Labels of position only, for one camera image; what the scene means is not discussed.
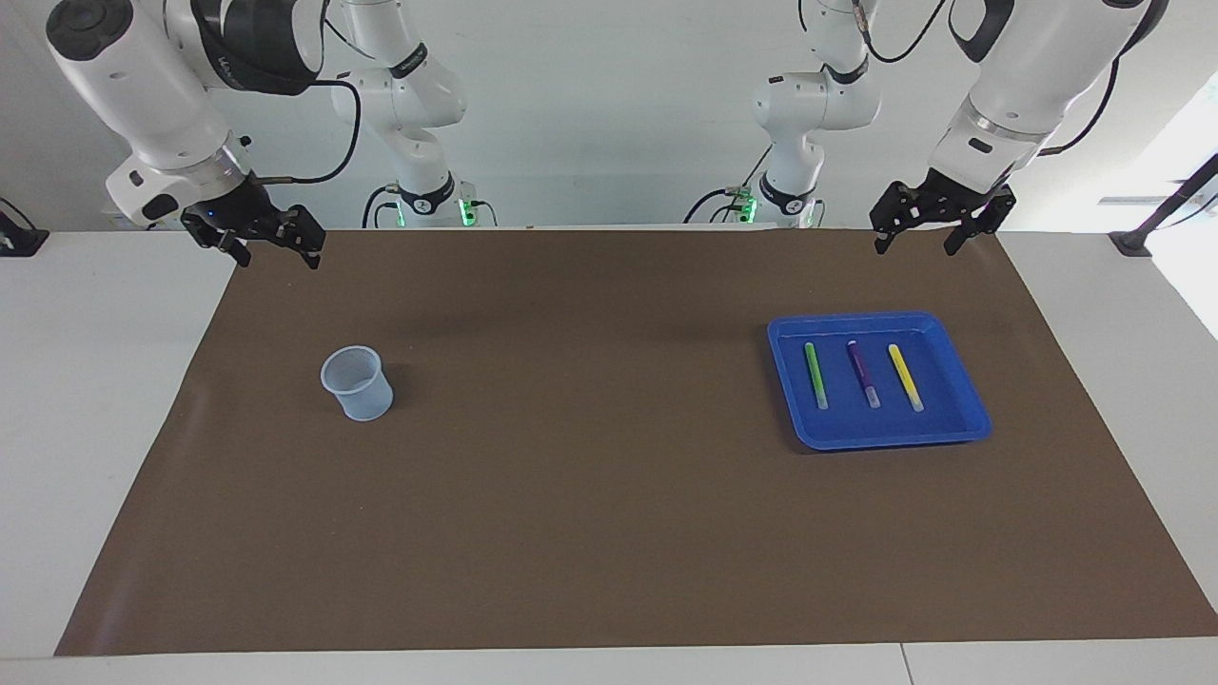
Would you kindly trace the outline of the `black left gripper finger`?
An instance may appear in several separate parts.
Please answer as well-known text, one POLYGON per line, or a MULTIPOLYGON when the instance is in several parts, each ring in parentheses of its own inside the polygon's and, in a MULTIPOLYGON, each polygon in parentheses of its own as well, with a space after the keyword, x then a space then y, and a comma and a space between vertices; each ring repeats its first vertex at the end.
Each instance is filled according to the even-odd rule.
POLYGON ((995 234, 1015 205, 1016 195, 1012 186, 1010 184, 998 186, 998 190, 991 193, 987 206, 982 207, 974 216, 966 211, 957 225, 952 227, 952 232, 943 243, 945 254, 955 256, 965 246, 965 243, 970 243, 970 239, 995 234))
POLYGON ((870 221, 875 232, 875 252, 884 255, 896 235, 907 229, 911 222, 911 191, 900 180, 892 182, 885 191, 875 201, 870 211, 870 221))

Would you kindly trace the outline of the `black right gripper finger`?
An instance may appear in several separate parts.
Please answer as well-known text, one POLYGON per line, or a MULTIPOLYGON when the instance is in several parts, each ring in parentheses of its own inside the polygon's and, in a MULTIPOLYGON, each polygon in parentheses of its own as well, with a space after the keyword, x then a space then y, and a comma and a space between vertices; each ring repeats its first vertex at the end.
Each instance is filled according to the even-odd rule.
POLYGON ((248 262, 251 262, 248 247, 231 230, 220 232, 212 225, 205 225, 203 247, 214 247, 214 250, 227 254, 240 268, 247 268, 248 262))
POLYGON ((297 254, 311 271, 322 264, 325 238, 326 232, 304 205, 276 213, 276 246, 297 254))

